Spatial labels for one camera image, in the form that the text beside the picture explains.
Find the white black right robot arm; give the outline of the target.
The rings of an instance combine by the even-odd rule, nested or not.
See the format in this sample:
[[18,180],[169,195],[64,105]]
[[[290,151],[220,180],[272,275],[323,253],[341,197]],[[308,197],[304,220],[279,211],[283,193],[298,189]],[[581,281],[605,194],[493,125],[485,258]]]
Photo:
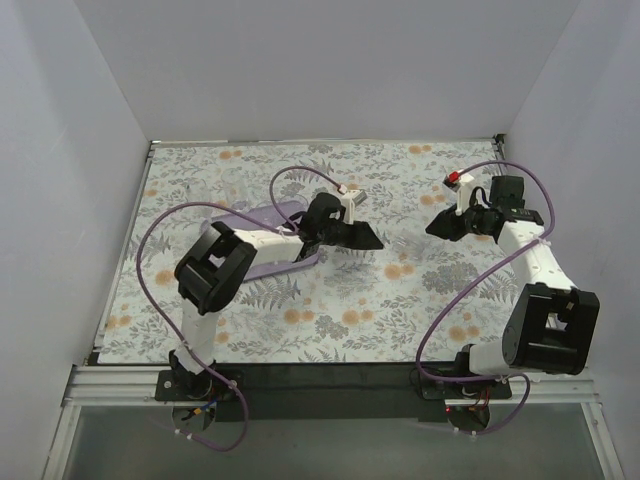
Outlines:
[[454,171],[444,184],[456,193],[456,202],[436,216],[427,233],[449,241],[467,234],[492,237],[521,288],[501,338],[464,346],[449,376],[461,380],[516,372],[580,374],[600,302],[560,267],[546,241],[541,215],[525,206],[523,178],[495,176],[490,189],[484,190],[472,175]]

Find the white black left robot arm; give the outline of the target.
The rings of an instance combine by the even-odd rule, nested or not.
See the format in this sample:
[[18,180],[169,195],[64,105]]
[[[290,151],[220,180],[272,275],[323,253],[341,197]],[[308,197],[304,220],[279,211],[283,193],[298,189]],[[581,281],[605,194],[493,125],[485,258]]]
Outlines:
[[321,246],[383,249],[372,227],[355,218],[356,207],[366,198],[362,190],[341,187],[336,195],[316,195],[305,211],[285,215],[278,227],[244,230],[222,221],[208,226],[174,271],[183,318],[180,346],[170,353],[171,368],[196,376],[214,363],[219,314],[251,271],[304,262]]

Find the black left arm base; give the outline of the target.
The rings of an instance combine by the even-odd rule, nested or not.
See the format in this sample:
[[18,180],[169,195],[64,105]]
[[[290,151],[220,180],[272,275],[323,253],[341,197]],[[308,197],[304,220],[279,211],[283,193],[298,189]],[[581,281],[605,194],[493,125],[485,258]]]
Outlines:
[[219,402],[238,401],[236,393],[220,379],[202,371],[176,373],[162,370],[158,374],[154,399],[159,402]]

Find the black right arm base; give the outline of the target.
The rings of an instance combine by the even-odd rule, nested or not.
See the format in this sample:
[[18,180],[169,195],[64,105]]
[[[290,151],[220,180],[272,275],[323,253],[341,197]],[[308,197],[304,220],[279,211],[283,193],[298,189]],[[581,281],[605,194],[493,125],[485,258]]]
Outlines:
[[410,371],[409,382],[424,400],[463,400],[474,408],[487,408],[491,400],[512,398],[509,383],[484,381],[460,384],[435,381],[420,375],[416,368]]

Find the clear back tumbler glass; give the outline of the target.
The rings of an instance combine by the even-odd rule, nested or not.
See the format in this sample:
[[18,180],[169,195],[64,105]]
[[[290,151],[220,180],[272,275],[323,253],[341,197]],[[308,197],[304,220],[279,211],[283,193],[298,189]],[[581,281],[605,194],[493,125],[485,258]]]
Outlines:
[[428,236],[423,231],[401,230],[393,242],[393,247],[398,254],[404,254],[408,259],[420,260],[428,243]]

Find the clear stemmed wine glass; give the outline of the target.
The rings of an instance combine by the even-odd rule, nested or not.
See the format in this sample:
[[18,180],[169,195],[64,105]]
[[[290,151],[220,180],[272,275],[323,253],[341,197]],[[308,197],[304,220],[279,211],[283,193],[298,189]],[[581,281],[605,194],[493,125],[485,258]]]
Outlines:
[[198,206],[190,208],[194,218],[200,221],[208,221],[211,217],[212,208],[203,206],[203,203],[211,201],[211,190],[207,183],[201,179],[191,180],[185,187],[186,200],[189,203],[198,203]]

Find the tall clear flute glass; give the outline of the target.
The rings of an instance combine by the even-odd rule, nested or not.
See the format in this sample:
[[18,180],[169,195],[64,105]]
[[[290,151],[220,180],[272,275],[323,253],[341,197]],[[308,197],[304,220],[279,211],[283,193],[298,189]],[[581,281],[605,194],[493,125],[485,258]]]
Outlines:
[[239,168],[225,170],[221,175],[221,181],[228,205],[238,211],[248,211],[251,200],[241,170]]

